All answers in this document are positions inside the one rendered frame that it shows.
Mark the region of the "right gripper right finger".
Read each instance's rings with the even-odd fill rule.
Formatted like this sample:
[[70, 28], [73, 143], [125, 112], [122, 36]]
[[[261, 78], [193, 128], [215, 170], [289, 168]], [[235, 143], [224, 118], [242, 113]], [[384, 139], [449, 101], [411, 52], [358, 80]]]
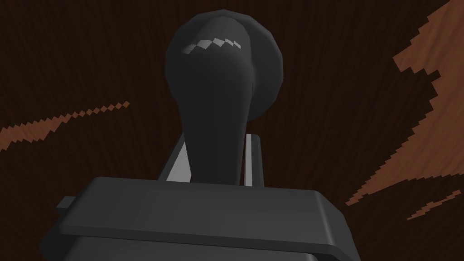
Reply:
[[258, 135], [246, 134], [244, 186], [264, 187], [261, 140]]

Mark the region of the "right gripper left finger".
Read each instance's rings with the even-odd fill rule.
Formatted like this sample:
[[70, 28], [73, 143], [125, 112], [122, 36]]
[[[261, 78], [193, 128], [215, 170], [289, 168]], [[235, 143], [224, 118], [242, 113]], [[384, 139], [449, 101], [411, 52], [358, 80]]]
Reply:
[[166, 164], [158, 176], [158, 181], [186, 182], [191, 180], [188, 154], [182, 133], [173, 148]]

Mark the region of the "black round door knob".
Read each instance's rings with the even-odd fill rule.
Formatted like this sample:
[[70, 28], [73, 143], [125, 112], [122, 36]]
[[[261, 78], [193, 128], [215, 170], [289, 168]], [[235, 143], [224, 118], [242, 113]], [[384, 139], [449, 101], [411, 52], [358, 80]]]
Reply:
[[247, 123], [274, 103], [284, 78], [271, 32], [226, 9], [198, 14], [175, 32], [165, 77], [179, 107], [192, 182], [239, 184]]

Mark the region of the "brown wooden door leaf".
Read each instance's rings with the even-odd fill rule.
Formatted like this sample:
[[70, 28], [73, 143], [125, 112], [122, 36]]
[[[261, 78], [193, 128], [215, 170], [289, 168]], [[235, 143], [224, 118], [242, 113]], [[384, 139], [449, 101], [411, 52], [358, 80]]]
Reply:
[[253, 17], [283, 55], [277, 99], [247, 126], [265, 186], [321, 192], [361, 261], [464, 261], [464, 174], [346, 205], [432, 109], [444, 75], [400, 72], [393, 56], [447, 1], [0, 0], [0, 130], [129, 102], [0, 152], [0, 261], [46, 261], [56, 205], [95, 177], [157, 179], [182, 132], [167, 46], [218, 9]]

